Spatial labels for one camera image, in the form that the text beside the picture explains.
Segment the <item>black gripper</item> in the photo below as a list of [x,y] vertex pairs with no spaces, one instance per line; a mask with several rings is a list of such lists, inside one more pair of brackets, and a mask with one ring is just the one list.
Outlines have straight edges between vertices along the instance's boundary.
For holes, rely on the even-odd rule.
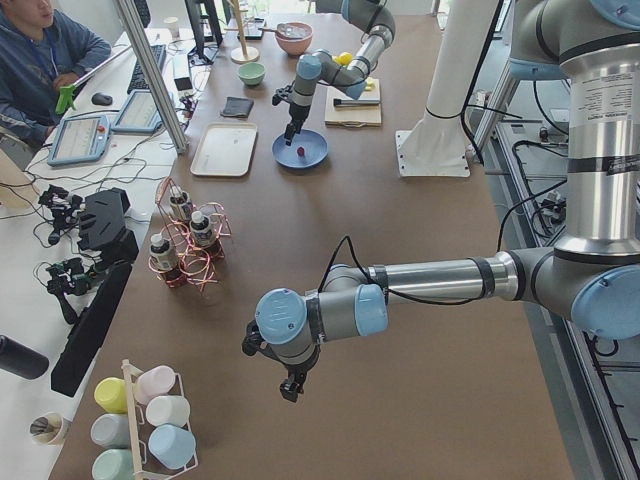
[[304,393],[307,373],[316,365],[321,349],[313,342],[307,321],[292,340],[284,344],[274,344],[266,340],[257,322],[252,320],[246,327],[242,351],[248,356],[261,353],[281,363],[288,374],[279,387],[281,396],[289,402],[297,402],[298,397]]
[[302,129],[304,122],[309,116],[312,99],[312,86],[296,86],[290,84],[275,91],[272,97],[273,106],[277,106],[280,102],[289,104],[290,120],[283,134],[286,146],[292,145],[295,136]]

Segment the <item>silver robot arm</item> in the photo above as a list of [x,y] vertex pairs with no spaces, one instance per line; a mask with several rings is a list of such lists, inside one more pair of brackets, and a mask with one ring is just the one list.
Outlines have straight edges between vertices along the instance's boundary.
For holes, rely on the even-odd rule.
[[345,66],[335,62],[332,55],[324,49],[299,58],[293,82],[278,89],[272,97],[273,105],[282,101],[289,104],[290,121],[284,132],[287,146],[301,133],[318,83],[323,82],[351,99],[358,99],[380,56],[394,41],[395,21],[382,1],[344,1],[341,15],[366,34],[367,38]]
[[396,302],[456,306],[491,297],[538,304],[599,338],[639,333],[639,5],[520,1],[510,67],[571,84],[564,232],[546,248],[374,265],[330,262],[317,289],[258,302],[242,342],[287,371],[296,401],[324,343],[384,331]]

